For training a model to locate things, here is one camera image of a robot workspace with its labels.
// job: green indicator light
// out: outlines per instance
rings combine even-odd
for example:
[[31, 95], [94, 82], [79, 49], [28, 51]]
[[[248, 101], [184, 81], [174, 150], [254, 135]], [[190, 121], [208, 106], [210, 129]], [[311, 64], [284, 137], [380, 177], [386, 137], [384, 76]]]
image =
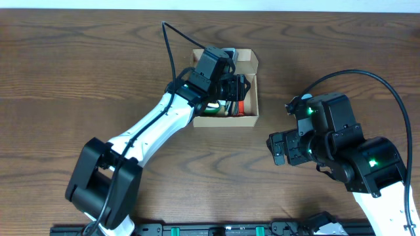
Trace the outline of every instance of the green indicator light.
[[378, 165], [378, 163], [375, 160], [371, 160], [369, 162], [370, 167], [374, 167], [375, 165]]

